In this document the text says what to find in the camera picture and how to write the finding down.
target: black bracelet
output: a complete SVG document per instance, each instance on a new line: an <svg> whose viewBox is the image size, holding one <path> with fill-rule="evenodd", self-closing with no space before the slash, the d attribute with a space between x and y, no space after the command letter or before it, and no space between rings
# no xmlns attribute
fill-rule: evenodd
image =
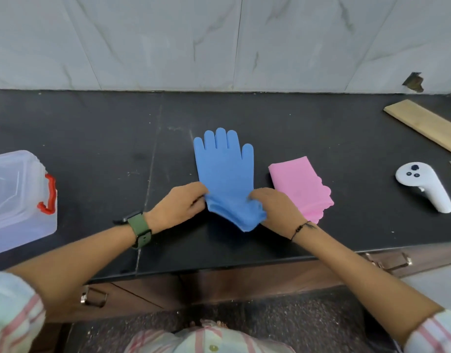
<svg viewBox="0 0 451 353"><path fill-rule="evenodd" d="M297 233L299 233L299 231L301 231L301 229L304 228L304 225L306 225L308 222L309 222L309 221L306 221L304 224L299 225L299 226L297 227L297 229L295 230L294 235L293 235L292 238L291 238L291 241L294 240L294 237L297 235Z"/></svg>

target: person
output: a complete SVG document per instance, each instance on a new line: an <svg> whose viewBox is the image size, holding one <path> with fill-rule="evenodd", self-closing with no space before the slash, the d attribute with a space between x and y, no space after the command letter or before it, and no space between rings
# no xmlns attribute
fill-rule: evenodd
<svg viewBox="0 0 451 353"><path fill-rule="evenodd" d="M175 187L151 211L143 213L153 234L180 224L205 209L207 188L199 183ZM263 204L262 223L292 240L333 270L406 352L451 352L451 311L372 265L307 221L292 201L270 188L255 189ZM46 310L136 242L129 225L116 226L70 243L0 272L0 353L26 353L40 331ZM291 353L292 348L252 338L205 321L177 333L138 333L126 353L187 352Z"/></svg>

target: container lid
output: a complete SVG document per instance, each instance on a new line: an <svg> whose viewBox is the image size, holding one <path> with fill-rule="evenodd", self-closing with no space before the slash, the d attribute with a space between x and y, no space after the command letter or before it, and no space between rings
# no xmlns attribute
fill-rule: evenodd
<svg viewBox="0 0 451 353"><path fill-rule="evenodd" d="M18 223L37 210L45 168L29 151L0 155L0 228Z"/></svg>

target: plastic container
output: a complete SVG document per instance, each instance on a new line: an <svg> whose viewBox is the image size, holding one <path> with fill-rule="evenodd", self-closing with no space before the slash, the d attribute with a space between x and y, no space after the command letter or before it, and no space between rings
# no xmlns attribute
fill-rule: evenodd
<svg viewBox="0 0 451 353"><path fill-rule="evenodd" d="M55 179L29 151L0 155L0 253L56 229Z"/></svg>

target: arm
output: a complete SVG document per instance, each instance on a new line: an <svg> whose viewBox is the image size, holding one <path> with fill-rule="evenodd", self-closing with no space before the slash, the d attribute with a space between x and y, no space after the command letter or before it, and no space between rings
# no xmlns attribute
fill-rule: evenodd
<svg viewBox="0 0 451 353"><path fill-rule="evenodd" d="M173 188L146 221L156 234L180 224L205 208L206 187L195 182ZM40 295L46 309L57 306L78 287L135 243L129 225L117 226L37 256L7 270Z"/></svg>
<svg viewBox="0 0 451 353"><path fill-rule="evenodd" d="M264 226L288 239L293 238L327 265L401 345L426 319L443 310L308 222L284 193L261 188L254 190L250 197L262 202L268 214Z"/></svg>

